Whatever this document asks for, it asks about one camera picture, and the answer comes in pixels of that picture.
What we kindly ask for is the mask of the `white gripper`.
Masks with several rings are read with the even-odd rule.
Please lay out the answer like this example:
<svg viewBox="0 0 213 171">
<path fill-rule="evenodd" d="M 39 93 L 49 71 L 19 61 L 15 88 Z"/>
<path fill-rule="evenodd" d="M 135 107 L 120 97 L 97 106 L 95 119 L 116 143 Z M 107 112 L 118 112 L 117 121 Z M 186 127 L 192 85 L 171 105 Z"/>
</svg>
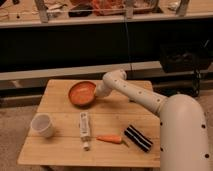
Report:
<svg viewBox="0 0 213 171">
<path fill-rule="evenodd" d="M 108 95 L 108 88 L 103 82 L 101 82 L 95 88 L 95 96 L 102 98 L 106 97 L 107 95 Z"/>
</svg>

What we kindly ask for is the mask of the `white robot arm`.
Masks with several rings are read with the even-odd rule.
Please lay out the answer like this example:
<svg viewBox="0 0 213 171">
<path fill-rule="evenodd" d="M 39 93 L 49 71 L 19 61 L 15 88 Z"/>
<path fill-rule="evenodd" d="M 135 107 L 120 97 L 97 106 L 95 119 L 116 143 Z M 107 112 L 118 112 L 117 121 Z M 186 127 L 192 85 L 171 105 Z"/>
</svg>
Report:
<svg viewBox="0 0 213 171">
<path fill-rule="evenodd" d="M 97 97 L 113 90 L 160 118 L 160 171 L 212 171 L 204 110 L 189 95 L 170 97 L 128 83 L 123 69 L 107 72 L 97 85 Z"/>
</svg>

